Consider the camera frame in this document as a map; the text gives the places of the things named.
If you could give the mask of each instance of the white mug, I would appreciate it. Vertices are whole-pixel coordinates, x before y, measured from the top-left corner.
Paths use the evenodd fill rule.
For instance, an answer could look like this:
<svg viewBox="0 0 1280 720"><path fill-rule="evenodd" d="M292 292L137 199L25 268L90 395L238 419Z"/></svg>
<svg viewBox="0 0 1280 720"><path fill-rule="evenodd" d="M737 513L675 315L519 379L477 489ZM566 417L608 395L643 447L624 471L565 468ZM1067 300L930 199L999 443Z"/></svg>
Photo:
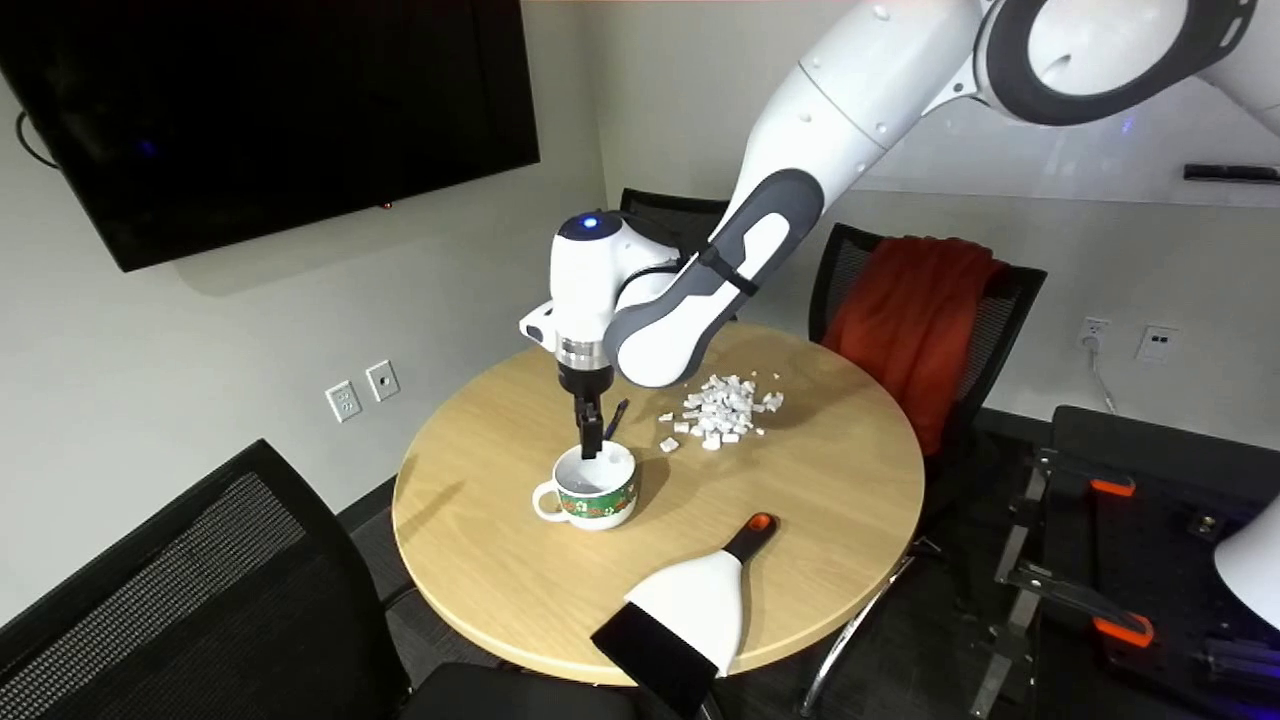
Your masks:
<svg viewBox="0 0 1280 720"><path fill-rule="evenodd" d="M533 513L582 531L624 523L634 513L634 457L604 441L601 453L582 458L578 443L571 443L553 462L553 478L533 489Z"/></svg>

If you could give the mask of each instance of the white wall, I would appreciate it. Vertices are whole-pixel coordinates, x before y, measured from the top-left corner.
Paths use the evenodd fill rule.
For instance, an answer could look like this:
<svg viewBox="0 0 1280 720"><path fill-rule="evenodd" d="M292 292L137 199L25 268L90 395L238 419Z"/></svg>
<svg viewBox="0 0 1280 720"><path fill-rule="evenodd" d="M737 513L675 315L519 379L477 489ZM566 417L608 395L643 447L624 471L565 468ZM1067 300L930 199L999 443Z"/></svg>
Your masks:
<svg viewBox="0 0 1280 720"><path fill-rule="evenodd" d="M601 199L578 13L524 8L542 158L389 210L122 276L68 185L0 141L0 618L255 436L352 502L519 347L555 224ZM361 379L380 355L389 403ZM330 425L321 392L344 377L364 410Z"/></svg>
<svg viewBox="0 0 1280 720"><path fill-rule="evenodd" d="M753 117L848 0L628 0L590 13L604 178L727 197ZM926 117L827 218L972 234L1048 268L987 409L1100 409L1080 320L1122 417L1280 447L1280 187L1184 185L1187 158L1280 163L1280 141L1207 85L1087 127L1022 127L975 105ZM803 331L823 226L745 306ZM1145 322L1176 342L1137 359Z"/></svg>

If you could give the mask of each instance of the black chair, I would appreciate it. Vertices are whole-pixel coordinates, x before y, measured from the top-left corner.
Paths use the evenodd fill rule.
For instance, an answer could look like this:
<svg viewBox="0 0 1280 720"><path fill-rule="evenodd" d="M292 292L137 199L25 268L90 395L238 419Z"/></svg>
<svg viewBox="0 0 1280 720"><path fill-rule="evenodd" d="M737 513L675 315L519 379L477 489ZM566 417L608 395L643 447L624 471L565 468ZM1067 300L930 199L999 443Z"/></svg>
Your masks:
<svg viewBox="0 0 1280 720"><path fill-rule="evenodd" d="M643 187L618 193L624 218L660 243L675 243L678 256L706 247L711 226L718 224L727 199L706 197L662 197Z"/></svg>
<svg viewBox="0 0 1280 720"><path fill-rule="evenodd" d="M255 441L0 626L2 720L633 720L628 693L444 664L409 688L372 576Z"/></svg>
<svg viewBox="0 0 1280 720"><path fill-rule="evenodd" d="M835 306L845 305L845 297L855 288L855 276L862 271L862 264L872 258L872 252L884 243L884 234L872 234L862 226L850 224L835 224L827 234L827 247L818 256L818 271L806 297L806 338L823 338L827 322L835 315ZM962 364L962 379L958 379L958 395L948 410L944 425L944 443L936 457L926 457L926 493L922 493L922 518L917 531L917 542L901 554L901 563L889 571L889 579L866 595L866 605L860 608L860 615L850 615L840 636L831 639L827 655L818 661L803 699L801 699L801 716L817 713L817 699L831 674L831 668L840 664L845 646L850 644L850 636L860 630L860 623L872 615L872 608L901 584L901 576L918 558L918 554L936 554L944 553L930 538L930 527L956 509L956 501L966 489L972 475L962 462L966 457L975 457L972 443L972 425L975 410L984 409L1035 297L1043 288L1043 271L1038 268L1016 268L1016 264L999 264L999 271L992 276L992 282L984 288L984 305L980 305L980 320L972 328L972 342L966 342L966 364Z"/></svg>
<svg viewBox="0 0 1280 720"><path fill-rule="evenodd" d="M835 306L855 288L855 276L862 271L862 264L872 258L872 252L880 243L884 243L884 234L872 234L862 226L850 226L850 224L831 226L827 247L817 268L817 280L811 280L811 297L806 297L806 338L818 342L827 337ZM1007 359L1038 288L1043 288L1038 268L999 264L999 271L992 276L984 305L980 305L980 320L972 328L962 383L958 383L956 409L948 417L953 431L972 427L975 410L984 409L992 383L1005 373L1005 359Z"/></svg>

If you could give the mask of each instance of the wall outlet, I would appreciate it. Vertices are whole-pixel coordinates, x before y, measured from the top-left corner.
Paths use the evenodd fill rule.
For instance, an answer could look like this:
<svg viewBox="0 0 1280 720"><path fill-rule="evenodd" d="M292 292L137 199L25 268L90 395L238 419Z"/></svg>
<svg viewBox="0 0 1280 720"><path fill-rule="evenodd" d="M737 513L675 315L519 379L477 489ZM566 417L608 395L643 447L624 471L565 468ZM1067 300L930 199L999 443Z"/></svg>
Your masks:
<svg viewBox="0 0 1280 720"><path fill-rule="evenodd" d="M322 403L328 403L330 419L341 419L341 425L361 417L361 395L354 395L352 379L322 388Z"/></svg>
<svg viewBox="0 0 1280 720"><path fill-rule="evenodd" d="M367 392L376 403L400 392L400 377L397 377L391 359L367 364L364 379L367 379Z"/></svg>

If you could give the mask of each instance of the wall-mounted tv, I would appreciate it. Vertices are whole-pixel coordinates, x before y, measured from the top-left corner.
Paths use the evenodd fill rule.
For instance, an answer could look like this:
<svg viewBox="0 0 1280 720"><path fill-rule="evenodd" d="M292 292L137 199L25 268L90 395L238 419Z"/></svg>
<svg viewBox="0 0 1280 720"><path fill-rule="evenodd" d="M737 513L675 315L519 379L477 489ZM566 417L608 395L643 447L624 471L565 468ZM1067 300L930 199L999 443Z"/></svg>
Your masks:
<svg viewBox="0 0 1280 720"><path fill-rule="evenodd" d="M118 268L534 163L519 0L2 0L0 67Z"/></svg>

